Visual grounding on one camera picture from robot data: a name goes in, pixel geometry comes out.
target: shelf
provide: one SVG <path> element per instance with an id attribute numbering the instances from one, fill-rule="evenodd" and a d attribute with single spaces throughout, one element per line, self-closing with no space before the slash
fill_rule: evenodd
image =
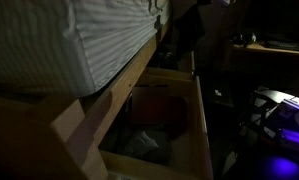
<path id="1" fill-rule="evenodd" d="M 254 51 L 254 52 L 263 52 L 263 53 L 284 53 L 284 54 L 290 54 L 290 55 L 299 55 L 299 51 L 266 48 L 261 43 L 253 43 L 253 44 L 248 45 L 246 48 L 238 47 L 238 46 L 234 45 L 234 50 Z"/>

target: open drawer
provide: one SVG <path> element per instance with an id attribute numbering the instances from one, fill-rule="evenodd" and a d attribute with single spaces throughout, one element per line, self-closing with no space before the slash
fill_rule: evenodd
<path id="1" fill-rule="evenodd" d="M 168 167 L 101 151 L 108 171 L 134 179 L 213 179 L 199 78 L 162 77 L 147 71 L 138 84 L 167 85 L 171 96 L 186 99 L 187 131 L 172 141 L 172 163 Z"/>

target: white mattress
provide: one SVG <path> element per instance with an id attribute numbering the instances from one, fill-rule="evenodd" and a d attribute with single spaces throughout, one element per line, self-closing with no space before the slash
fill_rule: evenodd
<path id="1" fill-rule="evenodd" d="M 0 0 L 0 84 L 90 95 L 156 33 L 158 15 L 164 24 L 168 0 Z"/>

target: mattress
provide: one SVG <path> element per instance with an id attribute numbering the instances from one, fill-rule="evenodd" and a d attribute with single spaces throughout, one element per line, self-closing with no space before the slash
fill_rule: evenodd
<path id="1" fill-rule="evenodd" d="M 104 87 L 169 18 L 168 0 L 0 0 L 0 85 L 76 97 Z"/>

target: purple light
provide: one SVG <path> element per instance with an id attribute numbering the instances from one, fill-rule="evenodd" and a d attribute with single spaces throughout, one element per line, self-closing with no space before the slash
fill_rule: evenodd
<path id="1" fill-rule="evenodd" d="M 288 159 L 276 157 L 270 162 L 272 172 L 278 177 L 289 179 L 299 173 L 299 166 Z"/>
<path id="2" fill-rule="evenodd" d="M 287 140 L 299 143 L 299 133 L 293 132 L 293 131 L 290 131 L 290 130 L 286 130 L 286 129 L 283 129 L 282 133 L 283 133 L 283 135 L 285 136 L 285 138 Z"/>

